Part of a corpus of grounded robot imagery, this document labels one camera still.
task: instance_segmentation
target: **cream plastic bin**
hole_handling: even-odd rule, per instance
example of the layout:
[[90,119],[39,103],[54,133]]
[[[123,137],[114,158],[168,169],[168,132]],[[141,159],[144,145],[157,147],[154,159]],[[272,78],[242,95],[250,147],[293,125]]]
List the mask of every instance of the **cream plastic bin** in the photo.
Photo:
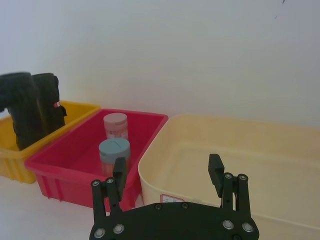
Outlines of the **cream plastic bin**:
[[320,239],[320,129],[202,115],[169,119],[140,160],[144,204],[219,206],[209,154],[248,175],[260,240]]

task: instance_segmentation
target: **white wall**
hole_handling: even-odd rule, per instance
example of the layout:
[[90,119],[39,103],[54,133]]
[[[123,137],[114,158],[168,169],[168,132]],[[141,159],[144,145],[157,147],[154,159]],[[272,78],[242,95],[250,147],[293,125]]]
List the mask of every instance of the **white wall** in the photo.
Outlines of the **white wall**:
[[0,73],[62,99],[320,126],[319,0],[0,1]]

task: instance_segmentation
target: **red plastic bin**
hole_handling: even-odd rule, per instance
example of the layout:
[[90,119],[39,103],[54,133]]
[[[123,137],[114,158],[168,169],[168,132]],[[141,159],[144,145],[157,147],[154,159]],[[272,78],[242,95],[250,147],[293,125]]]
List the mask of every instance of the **red plastic bin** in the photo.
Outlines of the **red plastic bin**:
[[[111,113],[127,115],[131,157],[120,206],[124,211],[135,207],[141,193],[138,163],[167,122],[168,116],[163,114],[102,109],[43,148],[25,161],[25,166],[35,173],[44,196],[92,208],[91,182],[106,179],[102,174],[99,144],[106,139],[103,117]],[[109,210],[107,199],[105,206]]]

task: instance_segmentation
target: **pink-lidded jar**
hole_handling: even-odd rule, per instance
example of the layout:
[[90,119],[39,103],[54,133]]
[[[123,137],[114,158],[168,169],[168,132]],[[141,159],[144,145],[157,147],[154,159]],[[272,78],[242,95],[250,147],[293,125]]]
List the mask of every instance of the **pink-lidded jar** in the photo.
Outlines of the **pink-lidded jar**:
[[107,139],[123,138],[128,140],[127,115],[120,112],[110,113],[103,118]]

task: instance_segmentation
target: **jar lid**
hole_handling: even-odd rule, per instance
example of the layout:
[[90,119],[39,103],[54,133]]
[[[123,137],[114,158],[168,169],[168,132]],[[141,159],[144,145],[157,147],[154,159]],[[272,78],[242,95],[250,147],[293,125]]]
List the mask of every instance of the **jar lid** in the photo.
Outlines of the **jar lid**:
[[120,112],[110,113],[103,118],[107,130],[117,131],[128,126],[127,115]]
[[117,137],[104,140],[99,145],[100,160],[105,164],[115,164],[117,158],[130,157],[130,143],[128,140]]

